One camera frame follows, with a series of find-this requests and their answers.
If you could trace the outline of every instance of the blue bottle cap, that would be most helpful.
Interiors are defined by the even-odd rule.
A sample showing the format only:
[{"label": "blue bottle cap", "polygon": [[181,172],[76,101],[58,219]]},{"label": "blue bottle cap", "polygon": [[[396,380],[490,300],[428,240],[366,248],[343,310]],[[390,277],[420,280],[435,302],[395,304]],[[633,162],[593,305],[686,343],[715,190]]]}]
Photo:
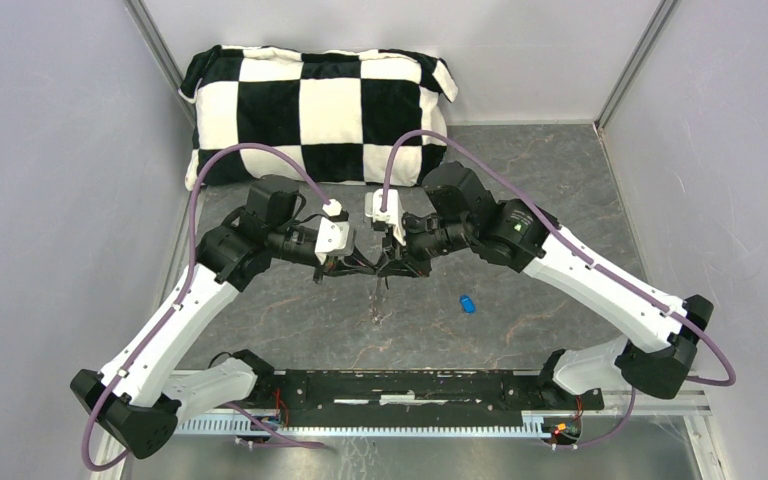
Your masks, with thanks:
[{"label": "blue bottle cap", "polygon": [[464,312],[475,313],[475,304],[472,303],[472,299],[469,298],[469,295],[461,295],[460,302]]}]

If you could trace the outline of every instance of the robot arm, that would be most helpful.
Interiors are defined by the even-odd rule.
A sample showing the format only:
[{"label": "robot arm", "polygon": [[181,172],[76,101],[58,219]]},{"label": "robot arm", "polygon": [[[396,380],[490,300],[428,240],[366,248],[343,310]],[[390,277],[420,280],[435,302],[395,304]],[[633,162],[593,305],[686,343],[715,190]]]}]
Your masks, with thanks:
[{"label": "robot arm", "polygon": [[[249,396],[257,371],[251,362],[239,358],[184,378],[170,379],[170,375],[207,324],[269,268],[272,258],[312,266],[315,279],[371,271],[370,262],[354,248],[348,214],[339,204],[332,201],[334,210],[327,210],[319,230],[314,230],[295,221],[298,197],[296,183],[283,177],[256,182],[246,206],[205,233],[197,248],[192,284],[181,303],[174,301],[184,287],[186,270],[174,291],[116,357],[100,371],[81,370],[72,380],[72,391],[90,412],[101,391],[120,377],[98,423],[137,458],[160,449],[178,423]],[[170,307],[175,312],[163,328],[128,371],[120,370]]]},{"label": "robot arm", "polygon": [[[713,311],[708,300],[698,295],[683,300],[646,284],[596,254],[544,211],[561,235],[595,262],[586,264],[550,235],[523,202],[496,202],[475,172],[460,163],[432,170],[423,187],[437,213],[422,219],[401,213],[396,192],[390,192],[386,212],[380,212],[381,190],[367,199],[372,203],[367,214],[373,227],[388,232],[383,243],[386,259],[379,261],[387,273],[418,276],[412,272],[420,271],[425,276],[432,258],[469,248],[488,263],[562,290],[623,333],[585,350],[554,352],[543,374],[556,387],[579,395],[593,388],[631,384],[658,398],[675,397],[690,371],[699,339],[670,314],[675,312],[704,329]],[[650,293],[667,306],[667,312],[609,279],[603,269]]]},{"label": "robot arm", "polygon": [[[119,378],[97,421],[137,458],[148,457],[169,440],[179,422],[244,399],[256,388],[257,363],[242,357],[183,379],[170,380],[170,374],[207,324],[269,268],[272,258],[313,267],[315,282],[355,273],[426,277],[433,258],[469,248],[488,263],[561,289],[623,333],[596,347],[554,352],[540,374],[540,395],[548,404],[553,404],[553,395],[569,397],[626,384],[659,398],[676,395],[695,357],[698,337],[669,314],[704,329],[713,311],[710,302],[700,296],[681,300],[654,289],[592,252],[543,212],[600,268],[585,264],[520,200],[495,201],[475,173],[459,163],[436,168],[423,187],[436,213],[421,218],[401,210],[396,192],[390,193],[387,212],[380,211],[381,190],[367,197],[373,228],[386,232],[381,257],[373,264],[354,247],[348,214],[338,202],[324,208],[319,229],[314,230],[295,220],[301,211],[296,201],[304,202],[295,182],[277,176],[255,182],[246,205],[205,233],[197,248],[193,283],[181,304],[174,301],[188,272],[119,355],[100,371],[78,372],[72,391],[90,412],[102,391]],[[600,271],[604,269],[651,292],[669,310],[664,313],[608,280]],[[152,333],[172,306],[175,312],[167,323]],[[128,371],[121,370],[134,348],[151,335]]]}]

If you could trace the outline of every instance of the checkered pillow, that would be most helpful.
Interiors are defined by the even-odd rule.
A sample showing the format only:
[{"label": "checkered pillow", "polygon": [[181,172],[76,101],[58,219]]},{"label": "checkered pillow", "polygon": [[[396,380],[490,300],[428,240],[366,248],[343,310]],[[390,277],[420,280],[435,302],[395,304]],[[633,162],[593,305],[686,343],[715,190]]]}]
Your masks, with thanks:
[{"label": "checkered pillow", "polygon": [[[240,142],[276,147],[318,182],[381,183],[392,145],[423,128],[446,133],[439,94],[458,93],[442,59],[402,50],[299,53],[216,46],[193,57],[179,93],[195,103],[197,126],[186,185],[217,151]],[[415,137],[399,149],[394,185],[411,186],[440,164],[446,147]],[[301,180],[273,155],[232,153],[208,185],[278,174]]]}]

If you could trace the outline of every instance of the purple cable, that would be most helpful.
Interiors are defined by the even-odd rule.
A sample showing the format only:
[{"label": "purple cable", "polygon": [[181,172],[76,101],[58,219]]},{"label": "purple cable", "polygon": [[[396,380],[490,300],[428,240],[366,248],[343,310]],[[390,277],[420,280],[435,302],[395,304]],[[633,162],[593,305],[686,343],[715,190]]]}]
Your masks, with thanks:
[{"label": "purple cable", "polygon": [[[387,169],[384,171],[384,187],[383,187],[384,195],[383,195],[383,198],[381,199],[382,212],[387,211],[387,194],[390,190],[390,176],[393,173],[393,163],[395,163],[395,160],[396,160],[396,152],[398,152],[402,144],[404,144],[408,139],[411,139],[413,137],[417,137],[420,135],[427,135],[429,137],[433,137],[433,138],[436,138],[437,140],[445,142],[448,146],[454,148],[455,150],[463,154],[466,158],[472,160],[473,163],[478,165],[494,180],[499,182],[502,186],[510,190],[514,195],[516,195],[520,200],[522,200],[523,203],[525,203],[528,206],[528,208],[531,209],[532,213],[534,213],[537,219],[540,220],[540,223],[542,223],[546,227],[546,229],[549,230],[552,236],[557,238],[559,242],[561,242],[565,247],[567,247],[570,250],[570,252],[572,252],[573,255],[583,260],[587,265],[593,267],[593,269],[596,270],[597,272],[602,273],[603,275],[610,278],[618,285],[624,287],[626,290],[634,293],[638,297],[649,302],[650,304],[655,306],[657,309],[661,310],[662,313],[666,314],[667,312],[669,312],[670,309],[667,305],[660,302],[658,299],[649,295],[643,290],[637,288],[632,283],[628,282],[626,279],[620,277],[619,275],[608,270],[602,265],[596,264],[594,266],[593,258],[591,258],[589,255],[587,255],[583,251],[581,251],[581,249],[573,245],[572,242],[570,242],[566,237],[561,235],[561,232],[558,231],[558,229],[555,228],[554,225],[552,225],[552,222],[550,222],[548,218],[546,218],[546,216],[543,214],[543,211],[537,208],[537,204],[534,202],[534,200],[531,199],[531,197],[527,193],[518,189],[512,183],[507,181],[504,177],[494,172],[489,166],[487,166],[486,163],[479,160],[475,155],[470,153],[466,148],[464,148],[458,142],[452,140],[449,137],[446,137],[445,135],[441,135],[437,132],[433,132],[431,130],[413,130],[402,135],[401,137],[399,137],[398,140],[396,140],[396,143],[393,145],[393,149],[390,150],[390,156],[387,158]],[[690,329],[691,332],[693,332],[697,337],[699,337],[700,340],[702,340],[706,345],[708,345],[708,348],[711,349],[711,351],[714,353],[714,356],[716,356],[717,360],[719,360],[719,362],[723,365],[723,368],[725,369],[726,375],[727,375],[727,378],[725,380],[702,378],[695,375],[687,377],[687,380],[690,382],[701,383],[703,385],[713,385],[718,387],[728,387],[728,386],[734,385],[734,382],[737,380],[737,374],[734,371],[734,367],[731,365],[731,362],[729,362],[725,353],[723,353],[720,347],[717,346],[714,340],[711,339],[711,337],[708,336],[707,333],[702,331],[701,328],[697,327],[693,322],[679,315],[678,313],[671,312],[670,318],[678,321],[683,326]]]},{"label": "purple cable", "polygon": [[[187,262],[187,276],[184,279],[184,285],[181,287],[180,293],[178,293],[178,296],[175,297],[175,300],[172,302],[173,307],[170,307],[169,310],[166,311],[166,313],[163,314],[162,317],[160,317],[160,320],[154,325],[154,327],[151,329],[151,331],[146,335],[142,341],[137,344],[137,346],[134,348],[134,351],[131,352],[131,354],[128,356],[127,359],[125,359],[125,363],[122,364],[122,366],[119,368],[120,371],[124,370],[127,371],[129,368],[131,368],[131,365],[134,364],[134,362],[137,360],[137,357],[140,356],[140,354],[145,350],[146,346],[154,339],[155,336],[157,336],[157,332],[160,331],[161,328],[163,328],[164,325],[169,321],[169,319],[172,317],[172,314],[175,313],[174,305],[180,305],[181,301],[184,300],[184,297],[187,296],[187,292],[190,290],[190,286],[193,284],[193,277],[195,275],[196,270],[196,204],[198,203],[198,195],[201,191],[201,184],[204,182],[204,177],[207,175],[207,172],[210,171],[211,168],[213,168],[213,165],[216,164],[217,161],[219,161],[220,158],[224,157],[225,155],[228,155],[232,152],[237,152],[244,149],[254,149],[254,150],[263,150],[264,152],[269,152],[276,157],[280,158],[281,160],[287,162],[288,165],[293,167],[293,169],[302,177],[302,179],[307,182],[308,185],[310,185],[310,188],[313,189],[314,193],[319,197],[320,200],[322,200],[323,205],[327,205],[331,203],[331,200],[328,198],[328,196],[325,195],[325,192],[322,191],[321,188],[316,184],[316,182],[313,181],[312,178],[310,178],[310,175],[307,174],[307,172],[302,169],[302,167],[299,166],[293,160],[290,158],[286,153],[270,147],[269,145],[263,145],[260,143],[240,143],[231,147],[228,147],[226,149],[220,150],[219,152],[216,152],[212,157],[210,157],[210,160],[207,161],[207,163],[204,164],[204,167],[202,167],[201,172],[199,172],[198,178],[196,179],[196,183],[193,186],[193,191],[190,193],[190,201],[188,204],[188,212],[187,212],[187,218],[189,222],[189,232],[188,232],[188,239],[189,239],[189,260]],[[96,465],[95,462],[93,462],[92,458],[90,457],[90,439],[92,438],[92,430],[93,426],[95,425],[95,421],[98,418],[99,413],[101,413],[101,409],[104,406],[104,403],[107,401],[108,398],[110,398],[110,394],[113,392],[114,389],[116,389],[116,386],[119,384],[119,380],[122,377],[120,375],[116,375],[113,377],[113,380],[110,381],[110,383],[105,387],[105,389],[101,392],[101,395],[99,396],[98,400],[95,402],[95,406],[93,407],[92,411],[90,412],[90,416],[87,419],[87,424],[84,427],[84,435],[81,439],[81,457],[84,461],[84,465],[93,472],[102,472],[104,470],[107,470],[109,468],[112,468],[117,463],[121,462],[125,459],[125,457],[128,456],[128,451],[125,450],[122,452],[118,457],[114,458],[113,460],[103,464],[103,465]]]},{"label": "purple cable", "polygon": [[586,442],[576,443],[575,445],[555,445],[555,448],[560,450],[577,450],[579,448],[592,447],[593,445],[602,443],[605,440],[615,437],[618,433],[620,433],[620,431],[622,431],[623,428],[625,428],[626,425],[628,425],[629,420],[631,420],[631,412],[634,410],[634,400],[636,398],[637,390],[632,388],[628,399],[628,409],[625,411],[625,415],[623,415],[619,423],[614,425],[614,428],[612,428],[610,432],[602,435],[601,437],[596,437]]},{"label": "purple cable", "polygon": [[233,403],[226,403],[223,406],[226,408],[230,408],[231,410],[235,410],[236,412],[242,414],[244,417],[248,418],[250,422],[260,427],[263,431],[269,432],[273,437],[279,440],[282,440],[284,442],[284,443],[253,443],[252,447],[254,448],[279,448],[279,447],[325,448],[325,444],[321,442],[299,442],[297,440],[293,440],[290,437],[281,435],[275,430],[272,430],[271,428],[264,425],[263,422],[255,418],[254,415],[245,411],[242,407],[238,405],[234,405]]}]

